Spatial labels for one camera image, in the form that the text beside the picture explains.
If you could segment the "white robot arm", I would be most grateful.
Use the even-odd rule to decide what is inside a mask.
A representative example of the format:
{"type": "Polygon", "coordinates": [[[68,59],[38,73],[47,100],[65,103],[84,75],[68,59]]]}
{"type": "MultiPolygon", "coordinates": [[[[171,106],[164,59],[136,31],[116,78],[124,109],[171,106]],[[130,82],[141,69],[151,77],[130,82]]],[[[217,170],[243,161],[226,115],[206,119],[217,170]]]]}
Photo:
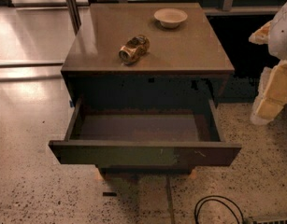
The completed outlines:
{"type": "Polygon", "coordinates": [[[280,60],[273,68],[264,68],[252,105],[251,122],[267,125],[287,105],[287,2],[271,21],[251,34],[249,41],[267,44],[269,54],[280,60]]]}

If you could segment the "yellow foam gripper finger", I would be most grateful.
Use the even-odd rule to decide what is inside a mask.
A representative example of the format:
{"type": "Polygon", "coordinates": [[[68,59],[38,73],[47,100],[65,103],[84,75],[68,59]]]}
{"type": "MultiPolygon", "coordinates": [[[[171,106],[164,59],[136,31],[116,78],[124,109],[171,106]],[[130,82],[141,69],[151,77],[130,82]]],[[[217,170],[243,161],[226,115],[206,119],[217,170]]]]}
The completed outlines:
{"type": "Polygon", "coordinates": [[[287,61],[273,68],[265,67],[258,86],[250,120],[255,125],[267,125],[287,105],[287,61]]]}
{"type": "Polygon", "coordinates": [[[271,21],[268,21],[249,37],[249,41],[253,44],[264,45],[269,41],[269,32],[270,32],[271,21]]]}

